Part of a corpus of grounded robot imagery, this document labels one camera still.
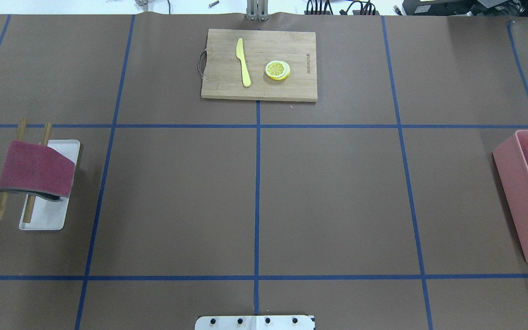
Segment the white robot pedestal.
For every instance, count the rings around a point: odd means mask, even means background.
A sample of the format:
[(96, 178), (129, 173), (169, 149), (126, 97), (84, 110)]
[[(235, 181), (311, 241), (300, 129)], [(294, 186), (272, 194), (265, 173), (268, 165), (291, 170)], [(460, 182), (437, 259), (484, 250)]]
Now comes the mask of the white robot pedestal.
[(308, 315), (231, 315), (204, 316), (195, 330), (314, 330), (314, 317)]

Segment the bamboo cutting board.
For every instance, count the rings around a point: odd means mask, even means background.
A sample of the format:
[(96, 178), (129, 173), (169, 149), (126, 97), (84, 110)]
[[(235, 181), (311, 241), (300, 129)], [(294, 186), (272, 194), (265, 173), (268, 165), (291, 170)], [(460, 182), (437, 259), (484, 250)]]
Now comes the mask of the bamboo cutting board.
[[(235, 50), (243, 38), (252, 84), (242, 85)], [(317, 96), (317, 38), (314, 32), (208, 30), (201, 96), (205, 99), (312, 102)], [(291, 74), (273, 81), (264, 72), (270, 61), (285, 61)]]

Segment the yellow lemon slices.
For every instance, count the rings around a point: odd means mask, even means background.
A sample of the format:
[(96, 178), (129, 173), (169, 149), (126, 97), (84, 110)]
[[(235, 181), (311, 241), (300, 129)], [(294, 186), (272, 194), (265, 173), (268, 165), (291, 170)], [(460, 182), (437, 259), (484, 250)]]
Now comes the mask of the yellow lemon slices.
[(266, 64), (264, 72), (273, 81), (283, 81), (291, 74), (291, 67), (285, 61), (273, 60)]

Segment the yellow plastic knife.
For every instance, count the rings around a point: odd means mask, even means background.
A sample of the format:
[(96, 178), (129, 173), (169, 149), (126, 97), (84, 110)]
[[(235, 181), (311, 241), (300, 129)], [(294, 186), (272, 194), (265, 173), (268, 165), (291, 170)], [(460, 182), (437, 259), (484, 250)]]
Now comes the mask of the yellow plastic knife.
[(242, 85), (243, 87), (248, 88), (251, 86), (252, 81), (248, 72), (247, 61), (245, 59), (243, 38), (237, 40), (235, 54), (240, 62)]

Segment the aluminium frame post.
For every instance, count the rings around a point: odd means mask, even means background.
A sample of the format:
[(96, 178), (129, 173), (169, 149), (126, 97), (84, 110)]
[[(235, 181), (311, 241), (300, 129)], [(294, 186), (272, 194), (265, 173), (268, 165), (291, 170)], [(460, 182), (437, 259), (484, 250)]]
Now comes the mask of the aluminium frame post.
[(268, 4), (268, 0), (248, 0), (246, 12), (247, 20), (267, 21), (270, 18)]

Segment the pink microfiber cloth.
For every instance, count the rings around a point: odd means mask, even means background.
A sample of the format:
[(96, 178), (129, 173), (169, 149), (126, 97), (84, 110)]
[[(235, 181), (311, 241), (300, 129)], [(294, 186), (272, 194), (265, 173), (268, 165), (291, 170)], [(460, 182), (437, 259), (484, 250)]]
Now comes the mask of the pink microfiber cloth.
[(13, 140), (0, 174), (0, 192), (59, 201), (71, 195), (75, 166), (71, 159), (49, 146)]

